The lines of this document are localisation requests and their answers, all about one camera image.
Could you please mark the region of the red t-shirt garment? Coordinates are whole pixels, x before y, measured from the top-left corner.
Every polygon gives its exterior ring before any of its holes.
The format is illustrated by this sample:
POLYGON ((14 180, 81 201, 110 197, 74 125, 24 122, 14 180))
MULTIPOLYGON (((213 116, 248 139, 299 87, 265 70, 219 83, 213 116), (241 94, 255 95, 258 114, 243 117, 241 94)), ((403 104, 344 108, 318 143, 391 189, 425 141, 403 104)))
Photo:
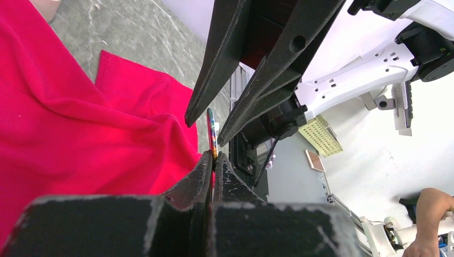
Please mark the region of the red t-shirt garment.
POLYGON ((1 1, 1 243, 61 194, 160 194, 199 160, 192 90, 101 51, 92 82, 30 1, 1 1))

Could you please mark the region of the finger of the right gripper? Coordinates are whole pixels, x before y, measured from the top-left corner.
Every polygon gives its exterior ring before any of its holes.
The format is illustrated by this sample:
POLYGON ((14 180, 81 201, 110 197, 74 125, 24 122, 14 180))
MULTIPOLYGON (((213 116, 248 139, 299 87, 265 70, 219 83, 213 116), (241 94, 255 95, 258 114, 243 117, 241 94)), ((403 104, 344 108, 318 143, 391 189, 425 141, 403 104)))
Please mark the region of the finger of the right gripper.
POLYGON ((214 1, 202 67, 185 112, 191 127, 239 65, 251 1, 214 1))
POLYGON ((218 135, 223 147, 247 124, 293 94, 344 1, 297 1, 270 53, 263 57, 218 135))

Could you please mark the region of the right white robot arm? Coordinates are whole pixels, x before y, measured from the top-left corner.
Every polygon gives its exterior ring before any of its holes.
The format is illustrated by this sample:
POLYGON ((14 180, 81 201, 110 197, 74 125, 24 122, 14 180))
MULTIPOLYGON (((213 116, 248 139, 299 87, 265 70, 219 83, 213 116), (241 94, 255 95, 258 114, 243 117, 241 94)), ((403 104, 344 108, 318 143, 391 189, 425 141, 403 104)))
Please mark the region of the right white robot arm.
POLYGON ((377 101, 393 109, 396 129, 411 127, 410 83, 430 82, 453 72, 453 1, 353 1, 352 16, 371 11, 410 24, 354 63, 302 82, 342 11, 343 1, 215 1, 202 68, 185 113, 192 126, 207 115, 212 152, 229 145, 230 160, 257 186, 265 165, 256 148, 288 138, 325 110, 372 89, 392 85, 393 98, 377 101), (254 73, 220 133, 209 104, 240 63, 254 73))

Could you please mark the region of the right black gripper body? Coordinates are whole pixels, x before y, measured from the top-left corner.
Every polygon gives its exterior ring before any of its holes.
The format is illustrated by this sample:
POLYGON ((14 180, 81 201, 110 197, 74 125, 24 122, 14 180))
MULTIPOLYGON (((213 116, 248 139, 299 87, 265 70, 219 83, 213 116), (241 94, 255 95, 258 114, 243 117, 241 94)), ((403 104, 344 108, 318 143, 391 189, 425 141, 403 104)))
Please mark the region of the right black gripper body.
MULTIPOLYGON (((274 47, 282 30, 281 25, 271 21, 250 21, 241 62, 255 72, 263 57, 274 47)), ((294 135, 298 127, 307 123, 307 107, 298 102, 294 91, 289 99, 251 121, 229 142, 229 158, 234 171, 248 187, 266 185, 262 176, 266 174, 277 142, 294 135)))

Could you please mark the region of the person forearm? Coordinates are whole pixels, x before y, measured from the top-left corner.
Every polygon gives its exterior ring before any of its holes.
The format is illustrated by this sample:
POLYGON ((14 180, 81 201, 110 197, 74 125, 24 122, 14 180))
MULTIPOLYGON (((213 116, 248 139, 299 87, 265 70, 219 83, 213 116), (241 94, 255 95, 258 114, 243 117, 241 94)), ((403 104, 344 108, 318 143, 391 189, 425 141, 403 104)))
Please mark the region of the person forearm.
POLYGON ((421 191, 417 202, 416 243, 436 244, 439 223, 446 212, 453 210, 453 197, 435 188, 421 191))

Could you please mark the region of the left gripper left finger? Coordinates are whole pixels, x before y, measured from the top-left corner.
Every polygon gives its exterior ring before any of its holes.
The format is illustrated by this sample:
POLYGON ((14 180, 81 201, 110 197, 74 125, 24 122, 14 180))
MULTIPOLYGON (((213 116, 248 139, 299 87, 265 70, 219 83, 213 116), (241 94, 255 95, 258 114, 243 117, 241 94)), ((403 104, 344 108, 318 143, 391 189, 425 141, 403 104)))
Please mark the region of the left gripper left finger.
POLYGON ((49 195, 19 217, 1 256, 203 256, 213 154, 159 195, 49 195))

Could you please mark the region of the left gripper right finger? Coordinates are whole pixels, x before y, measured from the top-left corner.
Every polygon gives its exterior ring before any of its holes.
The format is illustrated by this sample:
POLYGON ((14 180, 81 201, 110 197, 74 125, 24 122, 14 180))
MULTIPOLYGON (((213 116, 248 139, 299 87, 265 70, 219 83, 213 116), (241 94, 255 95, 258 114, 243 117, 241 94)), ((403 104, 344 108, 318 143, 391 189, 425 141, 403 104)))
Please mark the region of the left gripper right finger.
POLYGON ((361 256, 354 225, 326 203, 267 203, 219 153, 210 205, 210 256, 361 256))

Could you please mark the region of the person hand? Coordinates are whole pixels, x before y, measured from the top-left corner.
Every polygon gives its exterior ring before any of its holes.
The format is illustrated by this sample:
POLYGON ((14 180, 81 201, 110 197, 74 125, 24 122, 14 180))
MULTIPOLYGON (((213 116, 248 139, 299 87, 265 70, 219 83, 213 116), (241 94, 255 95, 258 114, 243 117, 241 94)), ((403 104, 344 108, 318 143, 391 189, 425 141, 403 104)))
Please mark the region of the person hand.
POLYGON ((402 257, 439 257, 438 240, 417 238, 405 250, 402 257))

